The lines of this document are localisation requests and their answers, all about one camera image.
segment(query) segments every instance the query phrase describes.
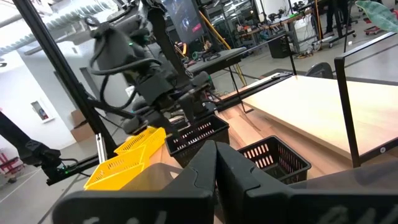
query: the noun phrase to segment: green plant leaf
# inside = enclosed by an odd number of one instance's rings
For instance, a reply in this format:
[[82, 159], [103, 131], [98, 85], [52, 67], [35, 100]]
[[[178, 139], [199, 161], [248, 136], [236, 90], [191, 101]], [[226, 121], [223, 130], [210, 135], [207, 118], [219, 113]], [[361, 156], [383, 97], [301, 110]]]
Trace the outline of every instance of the green plant leaf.
[[388, 32], [398, 32], [397, 16], [386, 6], [374, 1], [357, 1], [355, 5], [362, 8], [369, 20], [378, 28]]

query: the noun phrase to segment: chair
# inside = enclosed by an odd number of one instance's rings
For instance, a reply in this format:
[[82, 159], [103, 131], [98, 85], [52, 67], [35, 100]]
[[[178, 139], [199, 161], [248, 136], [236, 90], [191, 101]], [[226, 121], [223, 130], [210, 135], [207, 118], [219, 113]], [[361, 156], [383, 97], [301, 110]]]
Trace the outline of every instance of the chair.
[[331, 70], [329, 63], [321, 62], [313, 65], [305, 76], [333, 79], [333, 71]]

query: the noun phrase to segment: wire basket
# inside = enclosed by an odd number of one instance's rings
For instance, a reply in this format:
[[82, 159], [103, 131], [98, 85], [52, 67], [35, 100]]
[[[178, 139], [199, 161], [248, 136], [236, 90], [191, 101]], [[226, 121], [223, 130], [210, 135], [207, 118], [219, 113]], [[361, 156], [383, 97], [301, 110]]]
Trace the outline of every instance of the wire basket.
[[238, 150], [258, 168], [285, 184], [307, 179], [311, 164], [278, 137], [271, 136]]
[[155, 153], [160, 146], [165, 142], [166, 132], [163, 128], [148, 127], [145, 131], [137, 136], [129, 138], [125, 143], [119, 146], [114, 152], [117, 155], [122, 155], [130, 150], [136, 149], [139, 146], [146, 145], [146, 157], [150, 157]]
[[85, 190], [120, 190], [148, 165], [146, 146], [140, 146], [97, 166], [85, 184]]
[[211, 115], [194, 126], [180, 130], [180, 138], [169, 136], [166, 139], [167, 149], [170, 156], [174, 157], [182, 167], [185, 167], [205, 141], [214, 140], [229, 144], [228, 128], [228, 123]]

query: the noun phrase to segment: yellow basket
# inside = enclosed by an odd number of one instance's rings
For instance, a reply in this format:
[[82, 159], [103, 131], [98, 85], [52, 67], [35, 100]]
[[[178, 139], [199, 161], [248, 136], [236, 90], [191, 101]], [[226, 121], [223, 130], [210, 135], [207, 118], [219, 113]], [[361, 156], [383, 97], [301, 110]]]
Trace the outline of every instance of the yellow basket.
[[120, 190], [146, 169], [149, 158], [164, 144], [163, 128], [148, 127], [119, 146], [118, 156], [98, 165], [85, 184], [85, 190]]
[[139, 146], [147, 146], [145, 150], [145, 158], [149, 158], [155, 151], [164, 144], [166, 132], [163, 128], [148, 127], [145, 131], [137, 136], [133, 136], [125, 143], [119, 146], [114, 152], [122, 155]]
[[143, 158], [145, 150], [141, 146], [98, 165], [85, 190], [120, 190], [149, 165], [149, 160]]

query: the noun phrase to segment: monitor screen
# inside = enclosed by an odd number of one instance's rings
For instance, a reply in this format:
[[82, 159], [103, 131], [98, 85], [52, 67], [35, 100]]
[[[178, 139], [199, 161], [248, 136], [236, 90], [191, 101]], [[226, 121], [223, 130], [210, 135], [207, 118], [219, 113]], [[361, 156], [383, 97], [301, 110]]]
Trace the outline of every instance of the monitor screen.
[[205, 33], [193, 0], [162, 0], [162, 3], [182, 42], [189, 44]]

